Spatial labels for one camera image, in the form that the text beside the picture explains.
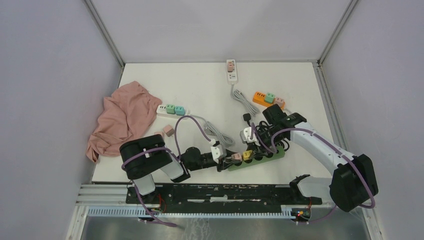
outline gray wall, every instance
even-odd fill
[[[386,239],[422,239],[423,16],[422,0],[362,0],[324,62],[350,150],[373,160]]]
[[[0,73],[0,239],[62,239],[120,68],[81,0],[2,0]]]
[[[127,63],[315,60],[350,0],[93,0]]]

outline pink cloth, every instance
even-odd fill
[[[86,155],[93,162],[103,156],[119,156],[123,143],[141,138],[156,119],[162,100],[150,95],[138,82],[125,84],[103,99],[104,111],[88,140]]]

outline gray cable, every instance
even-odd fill
[[[218,130],[216,126],[214,126],[210,121],[204,119],[201,116],[191,115],[192,117],[201,119],[204,121],[203,130],[207,135],[210,136],[216,136],[217,140],[224,146],[229,147],[234,145],[234,140],[228,136],[227,134],[224,134]]]
[[[259,112],[260,112],[259,108],[257,108],[255,105],[253,105],[241,91],[239,91],[237,89],[234,90],[233,84],[231,84],[230,95],[234,100],[237,100],[240,103],[242,103],[244,105],[244,107],[246,108],[246,110],[250,113],[250,115],[252,115],[252,117],[254,117],[256,114],[259,114]]]

